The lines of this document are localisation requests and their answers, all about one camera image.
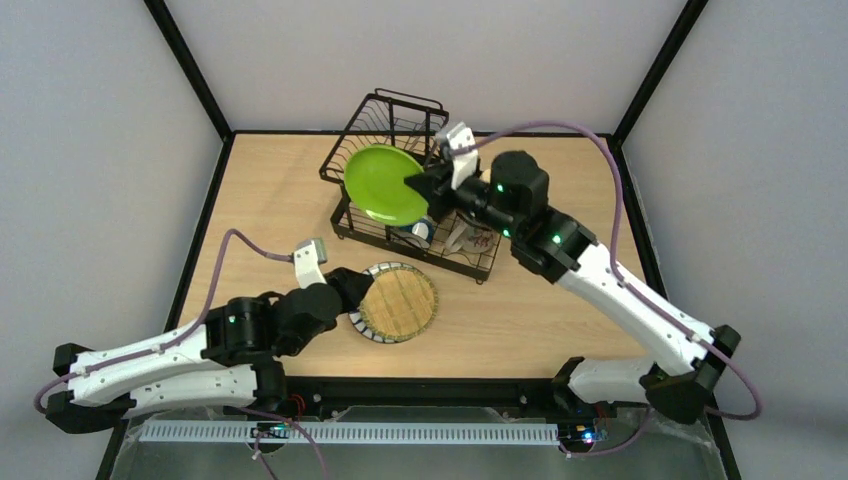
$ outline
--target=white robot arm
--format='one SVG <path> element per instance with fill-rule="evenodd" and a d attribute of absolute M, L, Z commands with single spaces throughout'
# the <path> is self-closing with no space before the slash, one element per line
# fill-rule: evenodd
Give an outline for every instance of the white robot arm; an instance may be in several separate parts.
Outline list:
<path fill-rule="evenodd" d="M 548 205 L 548 175 L 526 152 L 501 153 L 483 175 L 470 128 L 446 128 L 436 142 L 449 161 L 406 178 L 409 187 L 433 210 L 457 209 L 510 238 L 522 266 L 594 305 L 648 351 L 632 360 L 569 360 L 554 379 L 561 385 L 558 402 L 649 403 L 673 420 L 693 423 L 725 367 L 711 350 L 729 357 L 739 335 L 690 317 L 617 262 L 612 269 L 610 250 Z"/>
<path fill-rule="evenodd" d="M 325 277 L 320 239 L 298 245 L 291 261 L 299 288 L 285 295 L 234 298 L 202 321 L 112 350 L 60 345 L 53 369 L 68 388 L 42 407 L 48 420 L 68 433 L 88 433 L 120 418 L 189 406 L 273 411 L 287 398 L 276 357 L 297 355 L 335 328 L 336 316 L 358 304 L 373 282 L 344 268 Z"/>

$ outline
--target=black wire dish rack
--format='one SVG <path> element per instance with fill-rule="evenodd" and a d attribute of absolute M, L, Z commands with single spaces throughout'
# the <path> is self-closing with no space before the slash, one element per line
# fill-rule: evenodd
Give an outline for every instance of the black wire dish rack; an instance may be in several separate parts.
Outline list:
<path fill-rule="evenodd" d="M 363 213 L 350 199 L 344 188 L 344 168 L 348 159 L 359 149 L 374 144 L 392 145 L 409 153 L 424 165 L 445 160 L 438 154 L 433 137 L 447 124 L 448 112 L 441 102 L 406 93 L 377 88 L 362 100 L 343 133 L 321 165 L 322 180 L 341 187 L 341 200 L 333 211 L 330 222 L 339 238 L 352 238 L 390 252 L 406 255 L 437 267 L 471 277 L 478 284 L 489 279 L 500 244 L 500 235 L 494 235 L 492 247 L 483 253 L 469 253 L 462 249 L 449 252 L 445 242 L 460 222 L 472 224 L 470 219 L 456 212 L 446 215 L 428 212 L 435 222 L 436 231 L 428 248 L 423 248 L 400 235 L 399 230 L 374 221 Z"/>

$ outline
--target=wooden table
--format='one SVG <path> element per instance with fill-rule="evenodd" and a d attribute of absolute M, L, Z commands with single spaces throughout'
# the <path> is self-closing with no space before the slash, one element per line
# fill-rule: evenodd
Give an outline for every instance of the wooden table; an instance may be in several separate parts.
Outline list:
<path fill-rule="evenodd" d="M 341 193 L 318 178 L 333 135 L 239 134 L 212 211 L 200 256 L 180 317 L 196 317 L 209 288 L 221 238 L 238 228 L 259 246 L 291 252 L 309 237 L 324 238 L 329 271 L 362 270 L 395 260 L 415 265 L 439 290 L 439 313 L 430 329 L 399 345 L 380 345 L 360 335 L 347 315 L 339 326 L 315 338 L 299 356 L 284 358 L 286 373 L 334 377 L 550 378 L 572 356 L 623 358 L 644 350 L 582 299 L 531 275 L 509 254 L 498 251 L 484 285 L 462 275 L 399 256 L 355 240 L 340 240 L 330 214 Z M 551 178 L 550 204 L 566 212 L 599 239 L 609 242 L 613 215 L 612 177 L 596 147 L 582 138 L 505 138 L 481 150 L 483 168 L 504 150 L 526 150 Z M 626 219 L 620 260 L 641 276 Z M 267 290 L 296 288 L 289 264 L 257 256 L 233 241 L 213 302 Z"/>

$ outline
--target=woven placemat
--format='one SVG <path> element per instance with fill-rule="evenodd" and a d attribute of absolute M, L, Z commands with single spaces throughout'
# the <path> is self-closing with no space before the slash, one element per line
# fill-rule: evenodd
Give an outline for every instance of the woven placemat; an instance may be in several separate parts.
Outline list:
<path fill-rule="evenodd" d="M 438 310 L 433 282 L 417 268 L 399 262 L 380 263 L 367 270 L 374 277 L 356 315 L 357 330 L 381 343 L 398 343 L 420 335 Z"/>

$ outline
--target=white wall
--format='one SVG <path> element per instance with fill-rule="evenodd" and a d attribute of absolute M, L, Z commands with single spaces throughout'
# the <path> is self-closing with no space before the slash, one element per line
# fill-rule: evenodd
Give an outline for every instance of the white wall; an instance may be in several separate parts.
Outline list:
<path fill-rule="evenodd" d="M 171 0 L 233 128 L 343 128 L 375 87 L 477 129 L 611 132 L 684 0 Z"/>
<path fill-rule="evenodd" d="M 141 1 L 0 11 L 0 478 L 94 478 L 30 406 L 53 348 L 161 332 L 220 140 Z"/>
<path fill-rule="evenodd" d="M 671 299 L 741 332 L 765 397 L 727 422 L 745 479 L 848 471 L 846 18 L 710 2 L 625 144 Z M 750 408 L 733 379 L 719 402 Z"/>

